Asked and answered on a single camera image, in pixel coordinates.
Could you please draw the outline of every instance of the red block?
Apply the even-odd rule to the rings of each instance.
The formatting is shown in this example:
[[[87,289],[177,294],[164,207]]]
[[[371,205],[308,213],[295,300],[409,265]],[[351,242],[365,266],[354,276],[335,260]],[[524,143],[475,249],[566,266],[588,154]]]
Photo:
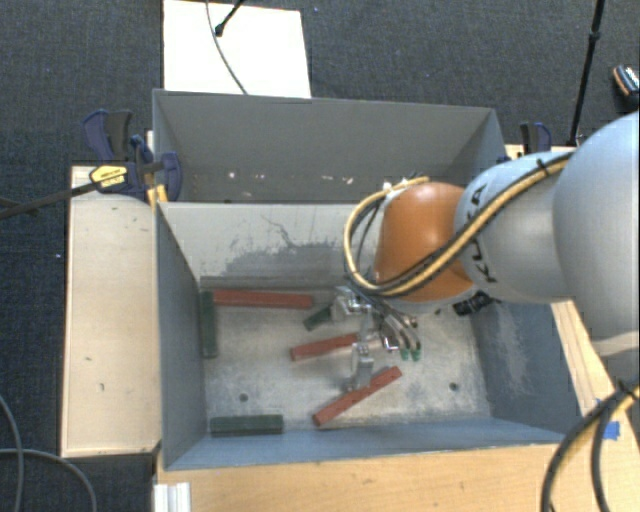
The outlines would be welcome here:
[[[397,366],[392,366],[391,368],[381,371],[371,379],[371,383],[366,388],[356,389],[342,395],[335,402],[315,413],[313,415],[313,422],[317,427],[321,427],[358,402],[362,402],[365,398],[373,395],[376,391],[398,380],[400,377],[402,377],[402,372]]]
[[[356,341],[358,341],[358,334],[354,332],[336,338],[298,345],[290,350],[291,360],[298,361],[305,357],[320,356],[338,348],[350,347]]]
[[[241,306],[247,308],[309,309],[313,306],[313,297],[300,293],[215,290],[213,292],[213,303],[216,306]]]

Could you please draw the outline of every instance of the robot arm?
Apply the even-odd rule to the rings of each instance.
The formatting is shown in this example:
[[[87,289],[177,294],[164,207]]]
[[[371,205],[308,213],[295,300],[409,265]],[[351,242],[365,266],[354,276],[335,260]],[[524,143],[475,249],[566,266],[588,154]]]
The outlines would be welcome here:
[[[422,179],[371,196],[345,229],[353,286],[401,311],[477,290],[511,302],[572,299],[601,355],[637,360],[638,121],[637,112],[621,118],[574,153],[497,165],[464,190]],[[366,278],[351,239],[387,195]]]

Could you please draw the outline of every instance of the wooden board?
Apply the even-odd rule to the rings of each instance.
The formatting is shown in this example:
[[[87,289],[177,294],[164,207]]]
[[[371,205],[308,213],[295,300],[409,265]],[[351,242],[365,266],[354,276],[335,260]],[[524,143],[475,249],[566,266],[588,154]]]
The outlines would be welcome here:
[[[92,167],[74,167],[72,184]],[[153,217],[97,192],[69,208],[60,452],[150,452],[160,440]]]
[[[191,483],[194,512],[535,511],[555,446],[524,446],[379,459],[215,471],[159,471],[161,483]],[[580,465],[554,493],[563,512],[597,511]],[[613,510],[637,510],[632,497]]]

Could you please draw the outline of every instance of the black cord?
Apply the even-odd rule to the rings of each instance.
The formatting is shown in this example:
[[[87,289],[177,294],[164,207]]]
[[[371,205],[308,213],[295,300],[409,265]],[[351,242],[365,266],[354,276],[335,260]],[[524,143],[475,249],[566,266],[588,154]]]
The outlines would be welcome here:
[[[20,439],[20,431],[18,430],[16,419],[14,418],[11,409],[9,409],[7,402],[4,401],[4,398],[2,398],[1,395],[0,408],[2,408],[2,412],[9,422],[9,427],[13,433],[13,443],[16,446],[15,454],[18,459],[18,483],[16,485],[16,499],[13,510],[14,512],[20,512],[20,508],[22,507],[22,492],[24,490],[24,449],[22,448],[22,439]]]
[[[532,169],[531,171],[529,171],[528,173],[520,176],[515,182],[507,185],[504,189],[502,189],[501,191],[499,191],[496,194],[496,197],[504,194],[506,191],[508,191],[511,187],[517,185],[518,183],[520,183],[521,181],[524,181],[526,179],[528,179],[530,176],[532,176],[533,174],[536,174],[537,172],[539,172],[540,170],[547,170],[547,167],[549,166],[553,166],[557,163],[560,163],[562,161],[566,161],[568,160],[570,157],[570,155],[566,155],[563,154],[559,157],[554,158],[553,160],[550,160],[549,162],[547,162],[546,167],[541,168],[541,167],[535,167],[534,169]],[[515,195],[513,198],[511,198],[511,200],[515,199],[516,197],[519,197],[520,195],[524,194],[527,190],[523,190],[522,192],[520,192],[518,195]],[[356,229],[358,228],[359,224],[364,220],[364,218],[366,217],[366,215],[368,214],[368,212],[375,206],[375,202],[369,205],[369,208],[365,208],[360,215],[358,215],[355,219],[354,222],[351,226],[351,231],[349,233],[349,241],[352,240],[353,235],[356,231]],[[509,203],[503,205],[503,209],[507,207]],[[437,258],[440,257],[441,254],[443,254],[444,252],[448,251],[449,248],[457,243],[458,239],[462,236],[462,234],[464,233],[466,227],[472,223],[478,216],[480,216],[481,214],[483,214],[488,208],[490,208],[492,205],[492,201],[489,201],[487,204],[485,204],[482,208],[480,208],[476,214],[474,215],[473,218],[469,219],[469,221],[442,247],[440,247],[438,250],[436,250],[435,252],[427,255],[425,258],[423,258],[421,261],[419,261],[418,263],[416,263],[415,265],[413,265],[411,268],[407,269],[405,272],[403,272],[402,274],[400,274],[399,276],[394,277],[393,279],[390,279],[388,281],[382,282],[380,283],[380,287],[379,290],[377,291],[367,291],[366,293],[369,295],[380,295],[381,293],[384,293],[385,291],[388,290],[392,290],[393,288],[396,288],[404,283],[406,283],[407,281],[410,281],[411,279],[413,279],[415,276],[419,275],[425,268],[429,267],[429,265],[431,265]],[[491,221],[491,219],[489,221],[487,221],[486,224],[484,224],[476,233],[479,234],[480,232],[482,232],[483,229],[485,229],[487,227],[487,225],[489,224],[489,222]],[[393,293],[392,295],[386,295],[387,297],[404,297],[406,295],[409,295],[411,293],[413,293],[414,291],[416,291],[419,288],[422,288],[423,286],[425,286],[427,283],[433,281],[435,278],[437,278],[444,270],[446,270],[455,260],[456,258],[470,245],[473,243],[475,237],[471,238],[466,244],[464,244],[462,247],[460,247],[458,249],[458,251],[453,254],[451,256],[451,258],[449,258],[449,260],[447,261],[447,263],[445,263],[444,265],[442,265],[438,271],[434,272],[431,276],[429,276],[429,278],[424,279],[416,284],[414,284],[413,286],[411,286],[410,288],[408,288],[407,290],[400,292],[400,293]],[[358,282],[354,279],[354,277],[351,275],[351,273],[348,271],[347,269],[347,277],[349,278],[349,280],[351,281],[351,283],[353,284],[353,286],[359,290],[361,290],[361,286],[358,284]]]
[[[631,391],[631,388],[623,381],[618,383],[618,392],[616,395],[616,399],[612,400],[600,415],[600,422],[598,423],[598,428],[594,434],[593,445],[591,447],[591,482],[593,483],[593,491],[596,495],[596,501],[598,502],[598,507],[600,507],[601,512],[610,512],[611,510],[607,503],[604,486],[602,485],[602,471],[600,464],[604,432],[611,421],[611,417],[627,396],[632,396],[635,400],[638,400],[638,396],[636,396]]]
[[[211,13],[209,11],[209,0],[205,0],[205,5],[206,5],[206,8],[207,8],[207,19],[209,20],[209,29],[211,30],[211,36],[213,37],[213,42],[216,45],[216,49],[218,50],[218,54],[220,55],[220,58],[222,59],[222,63],[224,64],[224,67],[227,68],[227,71],[229,72],[229,75],[231,75],[231,78],[233,78],[233,81],[236,83],[236,85],[242,91],[242,94],[248,94],[246,89],[244,88],[244,86],[240,82],[240,80],[238,80],[238,77],[236,76],[236,74],[233,72],[233,69],[231,69],[231,65],[227,61],[227,58],[224,56],[224,52],[222,51],[222,48],[220,48],[220,43],[218,42],[218,36],[216,35],[216,29],[213,27],[213,23],[211,21]]]
[[[144,168],[139,172],[140,176],[146,176],[149,174],[155,174],[162,170],[164,170],[164,165],[161,162],[155,162],[145,164]],[[16,203],[15,206],[0,211],[0,220],[10,219],[11,217],[15,217],[16,215],[20,215],[23,213],[30,214],[34,211],[37,212],[40,208],[43,208],[45,206],[49,206],[60,201],[68,201],[69,199],[88,194],[89,192],[93,192],[95,190],[101,190],[99,182],[94,183],[93,181],[91,181],[75,188],[61,190],[59,192],[55,192],[54,194],[49,194],[48,196],[41,197],[40,199],[36,199],[34,201],[29,201],[28,203]]]
[[[635,389],[638,386],[639,377],[635,377],[635,379],[629,384],[628,387],[631,389]],[[585,416],[578,424],[576,424],[569,433],[562,440],[556,452],[553,454],[549,466],[547,467],[547,472],[544,477],[544,482],[542,484],[542,496],[540,500],[540,510],[542,512],[550,512],[551,510],[551,491],[553,488],[553,483],[558,474],[558,470],[564,458],[566,457],[569,449],[573,444],[578,440],[582,434],[596,421],[598,421],[605,410],[607,408],[612,407],[612,410],[615,410],[622,400],[626,397],[627,391],[618,387],[615,392],[613,392],[606,400],[600,402],[596,405],[587,416]]]
[[[20,203],[12,201],[11,199],[7,199],[6,197],[0,197],[0,206],[3,206],[4,208],[13,208],[14,206],[18,206],[19,204]],[[38,210],[34,210],[28,213],[32,217],[37,217],[39,212]]]
[[[2,396],[0,395],[0,408],[2,409],[5,417],[9,421],[9,426],[11,427],[11,431],[13,432],[15,448],[4,448],[0,449],[0,456],[2,455],[15,455],[18,458],[18,484],[16,489],[16,499],[14,503],[14,511],[20,512],[22,507],[22,494],[24,491],[24,456],[29,455],[30,457],[36,457],[40,459],[45,459],[49,461],[53,461],[57,464],[60,464],[62,467],[69,470],[73,473],[79,480],[82,482],[82,485],[87,490],[89,494],[89,498],[91,499],[91,510],[92,512],[98,511],[98,500],[96,498],[96,493],[91,485],[91,482],[87,479],[86,475],[74,464],[69,462],[68,460],[63,459],[62,457],[58,457],[57,455],[53,455],[52,453],[41,452],[39,450],[30,450],[23,448],[22,441],[20,439],[20,433],[18,431],[18,425],[16,420],[9,409],[9,406],[4,401]]]
[[[236,13],[236,11],[238,9],[240,9],[240,6],[244,3],[244,0],[237,0],[236,4],[233,6],[233,9],[231,9],[231,11],[229,12],[229,14],[227,14],[226,18],[224,20],[222,20],[222,23],[220,23],[217,27],[216,27],[216,36],[218,37],[222,37],[222,34],[224,34],[224,27],[227,26],[227,23],[229,23],[229,20],[231,18],[233,18],[233,15]]]
[[[360,244],[358,245],[358,252],[356,253],[356,265],[360,268],[360,256],[362,255],[362,248],[364,247],[364,240],[367,238],[367,234],[369,233],[369,229],[371,229],[371,224],[376,219],[378,212],[380,211],[380,206],[382,205],[382,201],[375,203],[375,208],[373,209],[373,213],[369,217],[369,221],[367,225],[364,227],[364,231],[362,232],[362,236],[360,237]]]

